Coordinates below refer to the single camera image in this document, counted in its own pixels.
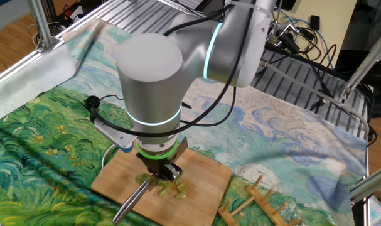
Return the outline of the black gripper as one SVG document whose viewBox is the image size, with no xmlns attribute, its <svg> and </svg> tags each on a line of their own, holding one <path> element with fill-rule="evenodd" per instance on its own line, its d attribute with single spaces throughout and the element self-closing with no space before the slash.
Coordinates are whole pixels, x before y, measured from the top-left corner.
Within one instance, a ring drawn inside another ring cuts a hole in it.
<svg viewBox="0 0 381 226">
<path fill-rule="evenodd" d="M 141 153 L 137 153 L 137 157 L 144 163 L 147 171 L 152 175 L 157 176 L 158 171 L 161 171 L 161 178 L 170 182 L 174 182 L 180 175 L 182 169 L 175 165 L 177 159 L 177 152 L 174 152 L 170 157 L 153 160 L 144 157 Z"/>
</svg>

